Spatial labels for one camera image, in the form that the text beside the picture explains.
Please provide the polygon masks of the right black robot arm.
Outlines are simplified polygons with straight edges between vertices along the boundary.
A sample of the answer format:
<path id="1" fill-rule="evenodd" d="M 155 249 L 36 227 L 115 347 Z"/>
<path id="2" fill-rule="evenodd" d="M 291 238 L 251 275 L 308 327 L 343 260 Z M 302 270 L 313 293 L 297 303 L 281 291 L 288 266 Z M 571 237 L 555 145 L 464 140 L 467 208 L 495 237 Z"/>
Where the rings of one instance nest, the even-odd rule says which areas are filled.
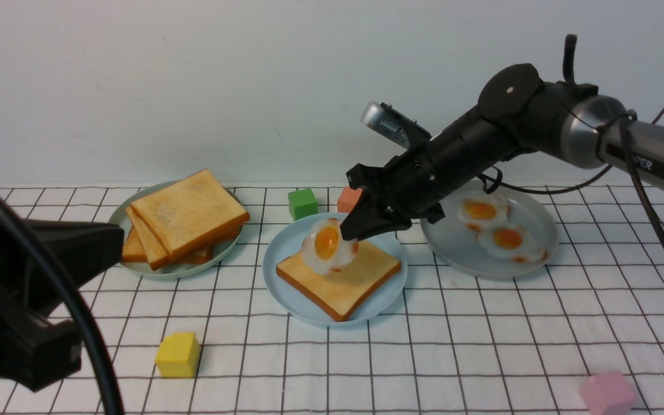
<path id="1" fill-rule="evenodd" d="M 370 102 L 361 121 L 405 148 L 383 167 L 355 165 L 349 186 L 361 200 L 343 220 L 345 240 L 436 223 L 440 201 L 524 153 L 542 152 L 581 169 L 611 165 L 664 191 L 664 126 L 629 120 L 619 100 L 592 84 L 545 82 L 528 63 L 495 74 L 477 105 L 436 135 L 387 103 Z"/>

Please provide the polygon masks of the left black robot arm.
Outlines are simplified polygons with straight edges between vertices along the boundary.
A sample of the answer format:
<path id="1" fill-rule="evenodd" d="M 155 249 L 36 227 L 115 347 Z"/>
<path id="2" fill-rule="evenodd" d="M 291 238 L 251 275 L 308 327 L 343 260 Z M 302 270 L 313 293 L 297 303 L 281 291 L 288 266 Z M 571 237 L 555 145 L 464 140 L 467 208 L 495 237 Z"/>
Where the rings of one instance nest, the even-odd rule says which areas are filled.
<path id="1" fill-rule="evenodd" d="M 82 287 L 122 258 L 116 224 L 25 220 Z M 50 323 L 63 302 L 55 286 L 0 226 L 0 378 L 37 392 L 81 369 L 84 342 L 76 323 Z"/>

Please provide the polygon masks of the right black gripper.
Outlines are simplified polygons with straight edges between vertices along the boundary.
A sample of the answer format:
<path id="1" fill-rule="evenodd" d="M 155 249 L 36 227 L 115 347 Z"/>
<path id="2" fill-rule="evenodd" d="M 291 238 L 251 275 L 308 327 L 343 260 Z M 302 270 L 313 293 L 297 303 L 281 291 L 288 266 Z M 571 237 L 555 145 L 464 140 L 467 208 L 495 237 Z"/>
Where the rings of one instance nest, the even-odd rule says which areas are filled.
<path id="1" fill-rule="evenodd" d="M 470 110 L 382 167 L 355 165 L 349 186 L 363 189 L 339 228 L 345 241 L 405 231 L 413 220 L 443 218 L 440 201 L 511 154 L 511 137 Z"/>

